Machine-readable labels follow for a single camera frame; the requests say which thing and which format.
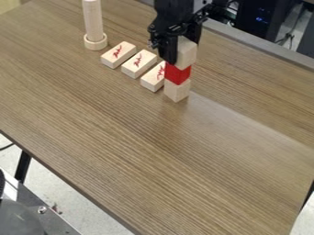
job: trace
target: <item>black cable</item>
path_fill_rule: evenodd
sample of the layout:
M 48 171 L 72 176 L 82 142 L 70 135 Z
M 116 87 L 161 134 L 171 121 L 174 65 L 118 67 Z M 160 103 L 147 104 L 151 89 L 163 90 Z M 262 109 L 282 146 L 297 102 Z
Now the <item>black cable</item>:
M 292 43 L 293 43 L 293 39 L 295 38 L 295 35 L 293 35 L 292 37 L 290 37 L 290 46 L 289 49 L 292 49 Z
M 294 24 L 294 26 L 290 29 L 290 31 L 288 31 L 286 34 L 285 34 L 285 37 L 280 39 L 280 40 L 277 40 L 275 43 L 278 43 L 278 42 L 281 42 L 281 41 L 287 41 L 288 39 L 291 39 L 291 37 L 294 37 L 292 36 L 291 34 L 293 33 L 293 31 L 296 29 L 297 27 L 297 23 L 298 21 L 303 17 L 303 14 L 305 12 L 305 8 L 302 6 L 302 8 L 300 9 L 300 12 L 298 13 L 298 16 L 297 16 L 297 19 L 296 19 L 296 22 Z
M 9 145 L 6 145 L 5 147 L 1 148 L 0 151 L 4 151 L 10 147 L 12 147 L 14 145 L 14 143 L 10 143 Z

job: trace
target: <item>wood grain surface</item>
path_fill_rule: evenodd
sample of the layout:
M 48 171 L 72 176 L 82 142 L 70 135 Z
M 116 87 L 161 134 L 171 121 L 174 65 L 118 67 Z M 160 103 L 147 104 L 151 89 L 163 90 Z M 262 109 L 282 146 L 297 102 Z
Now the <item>wood grain surface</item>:
M 84 48 L 80 4 L 0 16 L 0 129 L 136 234 L 287 234 L 314 174 L 314 73 L 205 31 L 174 104 Z M 111 47 L 145 47 L 148 6 L 103 8 Z

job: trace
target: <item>floor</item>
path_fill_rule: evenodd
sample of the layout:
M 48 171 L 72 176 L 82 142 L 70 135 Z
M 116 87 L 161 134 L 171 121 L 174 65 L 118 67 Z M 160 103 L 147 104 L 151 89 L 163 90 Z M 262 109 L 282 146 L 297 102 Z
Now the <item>floor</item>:
M 0 14 L 5 13 L 19 5 L 19 0 L 0 0 Z M 310 14 L 303 17 L 296 28 L 296 38 L 293 50 L 296 49 L 302 32 L 307 25 Z M 0 148 L 10 143 L 0 135 Z M 0 167 L 11 175 L 14 175 L 21 150 L 13 146 L 0 151 Z M 130 231 L 118 224 L 105 212 L 97 208 L 74 189 L 48 171 L 36 161 L 32 161 L 25 185 L 48 205 L 58 205 L 62 217 L 78 229 L 82 234 L 88 235 L 130 235 Z M 311 197 L 302 213 L 297 218 L 296 224 L 290 235 L 314 234 L 314 196 Z

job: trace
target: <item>stacked blocks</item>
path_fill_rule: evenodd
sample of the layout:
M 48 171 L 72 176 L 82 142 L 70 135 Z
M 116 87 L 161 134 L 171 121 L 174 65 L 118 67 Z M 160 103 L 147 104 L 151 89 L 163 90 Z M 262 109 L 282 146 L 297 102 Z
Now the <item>stacked blocks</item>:
M 197 44 L 179 37 L 177 62 L 175 65 L 166 63 L 164 75 L 164 93 L 175 103 L 189 96 L 191 88 L 191 68 L 196 62 Z

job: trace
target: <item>red block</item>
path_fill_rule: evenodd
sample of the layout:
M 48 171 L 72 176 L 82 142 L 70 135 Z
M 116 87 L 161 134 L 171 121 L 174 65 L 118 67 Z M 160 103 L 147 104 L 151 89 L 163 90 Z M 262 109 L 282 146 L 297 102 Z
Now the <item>red block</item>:
M 179 70 L 177 67 L 167 62 L 164 70 L 165 79 L 174 84 L 182 84 L 191 76 L 192 66 L 189 66 L 184 70 Z

